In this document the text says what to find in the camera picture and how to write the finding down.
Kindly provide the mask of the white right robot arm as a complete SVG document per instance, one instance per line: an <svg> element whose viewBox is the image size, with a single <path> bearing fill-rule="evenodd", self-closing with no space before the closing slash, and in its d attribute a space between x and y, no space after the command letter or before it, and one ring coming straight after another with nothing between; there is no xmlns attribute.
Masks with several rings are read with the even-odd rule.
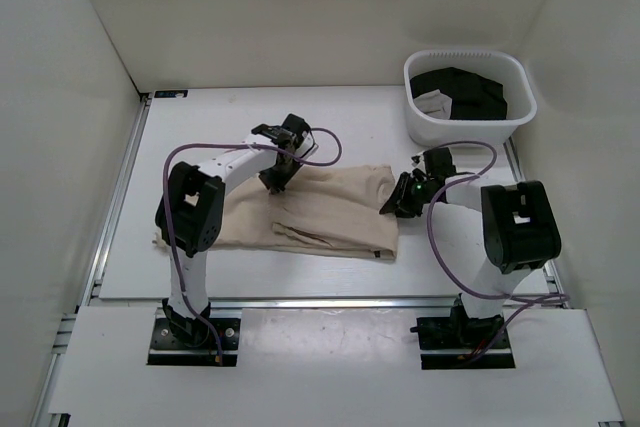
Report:
<svg viewBox="0 0 640 427"><path fill-rule="evenodd" d="M485 334L483 319L499 316L507 301L529 307L561 299L559 294L535 299L514 294L526 277L559 256L561 237L541 182L494 182L487 173L497 161L497 151L480 141L467 144L488 149L489 164L478 173L460 172L450 148L462 144L448 142L414 156L414 169L399 176L379 213L407 219L426 217L431 250L461 291L458 304L464 312L450 320L450 337L458 345L470 347ZM437 247L433 215L438 202L481 214L485 258L470 284L456 277Z"/></svg>

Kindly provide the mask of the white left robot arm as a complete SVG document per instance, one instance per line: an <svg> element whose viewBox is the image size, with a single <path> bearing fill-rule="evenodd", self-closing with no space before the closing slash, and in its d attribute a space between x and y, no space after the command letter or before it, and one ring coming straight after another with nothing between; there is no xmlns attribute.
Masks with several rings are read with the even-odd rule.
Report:
<svg viewBox="0 0 640 427"><path fill-rule="evenodd" d="M221 149L222 155L199 164L166 161L155 214L170 255L171 291L162 308L171 333L188 347L219 339L210 328L205 278L226 197L250 179L271 194L284 191L317 146L309 124L290 114L282 124L260 124L242 143Z"/></svg>

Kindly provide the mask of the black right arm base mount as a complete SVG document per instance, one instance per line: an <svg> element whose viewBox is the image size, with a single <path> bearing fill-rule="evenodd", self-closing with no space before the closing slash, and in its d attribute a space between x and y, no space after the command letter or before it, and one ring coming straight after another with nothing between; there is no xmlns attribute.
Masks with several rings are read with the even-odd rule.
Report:
<svg viewBox="0 0 640 427"><path fill-rule="evenodd" d="M410 329L416 334L422 370L514 369L510 339L499 314L470 318L461 304L448 316L418 317Z"/></svg>

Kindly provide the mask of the beige trousers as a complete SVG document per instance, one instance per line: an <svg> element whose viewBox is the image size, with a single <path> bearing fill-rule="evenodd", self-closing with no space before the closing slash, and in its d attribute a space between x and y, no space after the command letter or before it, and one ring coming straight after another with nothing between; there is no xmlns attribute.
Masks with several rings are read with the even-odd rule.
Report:
<svg viewBox="0 0 640 427"><path fill-rule="evenodd" d="M388 165L305 166L278 194L253 177L226 197L212 248L393 261L398 222L379 211L394 187Z"/></svg>

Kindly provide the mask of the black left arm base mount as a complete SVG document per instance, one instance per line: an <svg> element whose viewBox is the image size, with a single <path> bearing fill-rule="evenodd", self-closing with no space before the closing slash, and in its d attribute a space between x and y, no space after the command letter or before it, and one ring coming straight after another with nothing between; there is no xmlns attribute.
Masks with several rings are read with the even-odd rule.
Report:
<svg viewBox="0 0 640 427"><path fill-rule="evenodd" d="M150 338L147 364L150 366L235 367L241 334L241 319L212 318L218 332L222 354L219 354L213 335L205 329L203 340L195 344L182 342L174 335L166 317L157 316Z"/></svg>

